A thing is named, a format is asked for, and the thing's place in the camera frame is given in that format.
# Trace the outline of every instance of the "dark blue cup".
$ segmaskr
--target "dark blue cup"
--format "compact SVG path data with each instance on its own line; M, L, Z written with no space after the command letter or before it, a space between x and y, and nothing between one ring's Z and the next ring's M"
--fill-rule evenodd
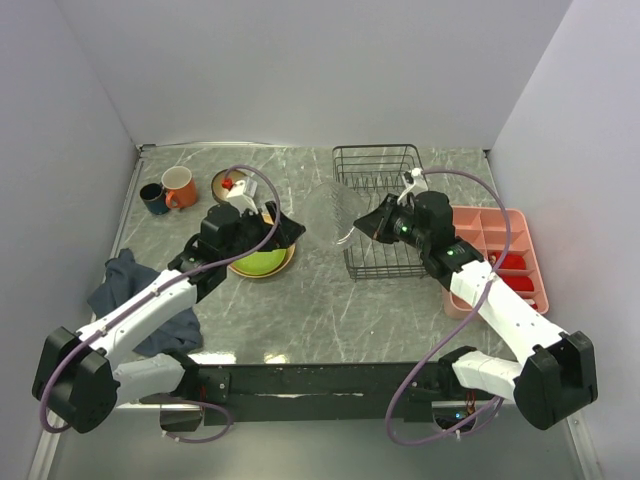
M147 210L154 215L162 215L169 211L166 203L167 193L159 183L150 183L140 189L140 198Z

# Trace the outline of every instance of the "pink plastic container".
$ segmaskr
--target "pink plastic container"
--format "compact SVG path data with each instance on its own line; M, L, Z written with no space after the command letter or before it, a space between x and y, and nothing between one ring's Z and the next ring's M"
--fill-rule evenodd
M511 221L511 245L509 253L520 255L526 263L526 270L498 270L499 275L526 276L533 282L533 292L516 292L522 298L533 299L538 312L549 311L549 300L544 290L540 267L533 250L531 235L524 214L520 210L507 209ZM501 252L506 242L506 225L499 208L453 207L453 224L456 235L477 248L485 258L488 252ZM442 289L444 311L451 318L464 318L471 306L455 295Z

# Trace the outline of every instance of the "gray marble table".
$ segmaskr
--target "gray marble table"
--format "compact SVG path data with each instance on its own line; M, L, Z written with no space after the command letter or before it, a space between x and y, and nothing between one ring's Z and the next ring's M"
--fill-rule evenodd
M421 148L425 168L443 166L474 173L493 183L479 149ZM139 176L116 247L133 250L136 260L162 270L199 230L214 204L215 173L244 163L275 183L284 212L294 220L306 195L333 178L331 148L271 146L154 147L143 150ZM153 216L137 192L158 182L173 165L191 169L199 200L182 211ZM494 206L470 180L437 175L430 187L447 193L453 205ZM259 187L258 200L268 190ZM443 311L439 285L429 278L360 280L349 278L341 254L318 249L303 236L286 270L264 280L229 271L227 280L195 307L204 348L194 358L208 363L415 361L451 331L458 320ZM482 321L472 322L441 352L462 345L512 358L504 342Z

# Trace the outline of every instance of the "transparent glass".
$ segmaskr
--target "transparent glass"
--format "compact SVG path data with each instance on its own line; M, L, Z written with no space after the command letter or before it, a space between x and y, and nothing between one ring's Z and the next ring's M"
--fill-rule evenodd
M357 239L359 231L353 222L365 215L368 207L356 191L328 181L307 195L302 205L302 223L314 244L339 253Z

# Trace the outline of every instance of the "dark gray towel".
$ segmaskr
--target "dark gray towel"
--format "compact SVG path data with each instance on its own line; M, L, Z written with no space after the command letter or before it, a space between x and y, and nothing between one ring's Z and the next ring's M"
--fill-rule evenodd
M104 283L87 300L98 318L111 313L160 275L152 268L137 264L133 252L128 248L120 250L118 258L112 258L105 266L107 270ZM168 349L188 353L200 347L200 322L189 308L159 327L133 351L152 357Z

